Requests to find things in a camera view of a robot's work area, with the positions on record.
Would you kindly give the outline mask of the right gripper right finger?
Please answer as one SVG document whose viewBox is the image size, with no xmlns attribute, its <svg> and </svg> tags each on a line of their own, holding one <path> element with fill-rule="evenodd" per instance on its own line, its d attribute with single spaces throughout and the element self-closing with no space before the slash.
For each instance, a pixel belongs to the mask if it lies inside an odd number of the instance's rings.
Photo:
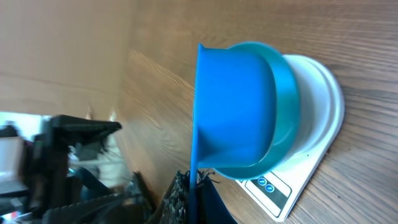
<svg viewBox="0 0 398 224">
<path fill-rule="evenodd" d="M 237 224 L 221 199 L 209 170 L 198 171 L 197 183 L 197 219 L 199 224 Z"/>
</svg>

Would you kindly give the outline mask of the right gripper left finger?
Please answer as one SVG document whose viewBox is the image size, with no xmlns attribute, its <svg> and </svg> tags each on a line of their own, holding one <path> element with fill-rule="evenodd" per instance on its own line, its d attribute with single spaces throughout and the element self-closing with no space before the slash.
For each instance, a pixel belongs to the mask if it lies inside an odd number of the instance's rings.
<svg viewBox="0 0 398 224">
<path fill-rule="evenodd" d="M 190 171 L 175 173 L 171 185 L 160 203 L 159 224 L 187 224 Z"/>
</svg>

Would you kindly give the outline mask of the blue plastic measuring scoop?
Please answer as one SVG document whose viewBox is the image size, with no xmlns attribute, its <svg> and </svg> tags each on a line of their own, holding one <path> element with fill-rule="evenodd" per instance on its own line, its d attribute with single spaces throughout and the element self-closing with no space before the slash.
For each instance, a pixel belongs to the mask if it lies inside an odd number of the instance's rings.
<svg viewBox="0 0 398 224">
<path fill-rule="evenodd" d="M 266 155 L 274 136 L 276 86 L 259 55 L 198 46 L 193 101 L 189 215 L 197 222 L 200 168 L 249 167 Z"/>
</svg>

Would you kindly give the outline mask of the blue metal bowl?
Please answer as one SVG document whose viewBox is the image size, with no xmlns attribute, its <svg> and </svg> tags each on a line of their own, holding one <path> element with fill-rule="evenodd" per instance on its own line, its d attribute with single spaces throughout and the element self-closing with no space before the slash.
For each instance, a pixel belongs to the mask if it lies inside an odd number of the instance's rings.
<svg viewBox="0 0 398 224">
<path fill-rule="evenodd" d="M 300 91 L 294 71 L 284 56 L 262 42 L 241 42 L 231 50 L 255 53 L 270 65 L 276 84 L 276 127 L 270 149 L 261 162 L 249 167 L 216 168 L 229 179 L 256 179 L 279 165 L 292 149 L 301 122 Z"/>
</svg>

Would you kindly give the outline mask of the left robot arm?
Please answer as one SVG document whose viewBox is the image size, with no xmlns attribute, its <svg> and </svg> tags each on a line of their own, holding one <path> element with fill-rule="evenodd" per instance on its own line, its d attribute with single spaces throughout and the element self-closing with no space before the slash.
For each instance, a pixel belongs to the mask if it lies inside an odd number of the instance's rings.
<svg viewBox="0 0 398 224">
<path fill-rule="evenodd" d="M 44 121 L 33 141 L 1 126 L 1 223 L 147 223 L 156 210 L 140 173 L 105 186 L 86 167 L 70 169 L 71 148 L 104 149 L 119 122 L 67 115 Z"/>
</svg>

